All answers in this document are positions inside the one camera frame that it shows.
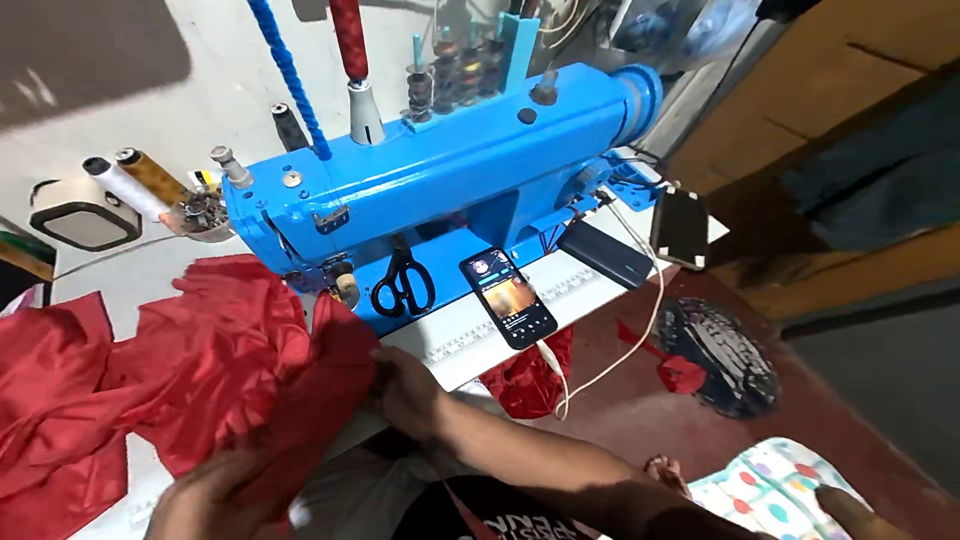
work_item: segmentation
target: white table top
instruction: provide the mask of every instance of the white table top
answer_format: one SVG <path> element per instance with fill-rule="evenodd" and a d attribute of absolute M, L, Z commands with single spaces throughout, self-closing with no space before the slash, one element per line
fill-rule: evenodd
<path fill-rule="evenodd" d="M 649 237 L 652 208 L 633 212 L 618 200 L 614 204 L 639 234 Z M 621 242 L 638 248 L 609 209 L 600 209 L 585 219 Z M 726 227 L 710 218 L 709 241 L 727 231 Z M 145 236 L 146 239 L 161 237 L 162 231 L 152 231 Z M 115 338 L 126 339 L 136 332 L 137 308 L 141 304 L 179 294 L 170 282 L 180 277 L 186 266 L 196 258 L 249 252 L 250 249 L 239 236 L 218 244 L 203 244 L 187 238 L 164 240 L 104 260 L 55 281 L 53 302 L 64 302 L 100 290 Z M 83 252 L 73 253 L 73 250 L 64 253 L 58 261 L 57 274 L 61 275 L 93 258 L 96 257 Z M 670 263 L 659 259 L 655 263 L 661 270 L 670 266 Z M 524 266 L 522 271 L 557 319 L 559 328 L 574 323 L 627 290 L 559 251 Z M 312 303 L 308 299 L 304 299 L 304 307 L 312 311 Z M 381 341 L 422 357 L 446 390 L 453 390 L 475 379 L 516 354 L 493 326 L 475 295 L 467 295 L 437 309 L 384 336 Z M 384 427 L 386 424 L 382 418 L 358 412 L 341 430 L 325 456 L 329 458 L 352 448 Z M 128 495 L 73 538 L 142 538 L 153 507 L 172 478 L 160 465 L 152 445 L 134 434 L 128 435 L 127 444 Z"/>

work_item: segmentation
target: brown thread spool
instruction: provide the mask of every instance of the brown thread spool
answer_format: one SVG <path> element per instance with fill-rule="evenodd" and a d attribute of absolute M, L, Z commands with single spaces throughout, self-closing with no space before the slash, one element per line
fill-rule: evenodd
<path fill-rule="evenodd" d="M 170 175 L 156 161 L 150 159 L 145 153 L 131 147 L 117 150 L 115 155 L 117 164 L 120 168 L 136 178 L 143 184 L 157 199 L 167 205 L 174 205 L 186 200 L 186 190 L 183 184 Z"/>

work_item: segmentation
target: red floor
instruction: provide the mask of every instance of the red floor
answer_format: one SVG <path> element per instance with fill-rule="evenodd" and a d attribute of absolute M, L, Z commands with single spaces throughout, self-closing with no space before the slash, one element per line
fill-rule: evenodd
<path fill-rule="evenodd" d="M 571 389 L 629 349 L 616 338 L 616 319 L 642 333 L 657 290 L 647 283 L 577 324 Z M 532 424 L 592 441 L 636 465 L 655 454 L 677 457 L 688 479 L 723 468 L 757 441 L 788 437 L 832 463 L 878 514 L 919 540 L 960 536 L 960 503 L 927 480 L 806 368 L 777 339 L 773 324 L 707 274 L 681 273 L 666 294 L 702 298 L 744 324 L 780 376 L 783 394 L 776 412 L 751 422 L 730 420 L 695 398 L 670 394 L 654 372 L 659 361 L 640 350 L 574 398 L 565 422 L 551 417 Z"/>

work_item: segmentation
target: blue sewing machine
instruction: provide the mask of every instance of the blue sewing machine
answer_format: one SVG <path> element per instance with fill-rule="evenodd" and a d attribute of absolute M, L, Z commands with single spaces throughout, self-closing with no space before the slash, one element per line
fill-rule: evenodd
<path fill-rule="evenodd" d="M 526 56 L 508 58 L 508 73 L 526 71 L 530 51 L 522 43 L 532 49 L 532 39 L 524 20 L 533 21 L 533 36 L 539 25 L 508 20 L 516 24 L 505 33 L 507 56 Z M 528 264 L 548 251 L 546 235 L 559 237 L 565 220 L 597 207 L 591 193 L 615 184 L 614 169 L 638 174 L 605 153 L 653 124 L 662 95 L 656 72 L 631 65 L 608 75 L 578 63 L 556 75 L 552 104 L 545 103 L 553 94 L 538 94 L 551 88 L 534 91 L 540 77 L 515 77 L 496 97 L 434 115 L 429 126 L 385 124 L 377 144 L 333 139 L 326 160 L 307 147 L 234 174 L 230 168 L 239 165 L 225 164 L 233 227 L 298 291 L 353 286 L 348 304 L 355 312 L 379 335 L 396 330 L 470 293 L 457 266 L 462 259 L 499 246 L 518 266 Z M 651 194 L 640 193 L 633 208 L 651 204 Z M 403 270 L 411 261 L 420 268 Z M 391 299 L 396 287 L 376 286 L 385 276 L 409 278 L 399 296 L 412 289 L 416 302 L 404 309 Z M 394 303 L 399 309 L 391 311 Z"/>

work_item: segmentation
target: blue rope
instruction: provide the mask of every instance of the blue rope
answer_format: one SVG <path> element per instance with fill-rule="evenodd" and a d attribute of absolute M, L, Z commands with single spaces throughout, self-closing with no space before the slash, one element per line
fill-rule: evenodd
<path fill-rule="evenodd" d="M 274 57 L 276 67 L 283 75 L 283 82 L 287 84 L 287 89 L 290 90 L 290 95 L 294 98 L 297 109 L 300 110 L 300 116 L 303 117 L 303 123 L 306 124 L 306 131 L 310 133 L 310 137 L 313 139 L 311 150 L 321 160 L 329 160 L 333 155 L 330 153 L 330 147 L 326 144 L 326 138 L 324 132 L 320 129 L 317 116 L 313 113 L 313 107 L 310 106 L 310 101 L 307 100 L 306 93 L 303 91 L 303 83 L 297 76 L 294 57 L 287 50 L 287 46 L 283 44 L 283 38 L 280 37 L 280 29 L 276 25 L 274 12 L 270 10 L 267 0 L 247 0 L 247 4 L 250 5 L 253 17 L 256 18 L 256 24 L 260 26 L 260 33 L 263 34 L 263 38 L 270 45 L 270 55 Z"/>

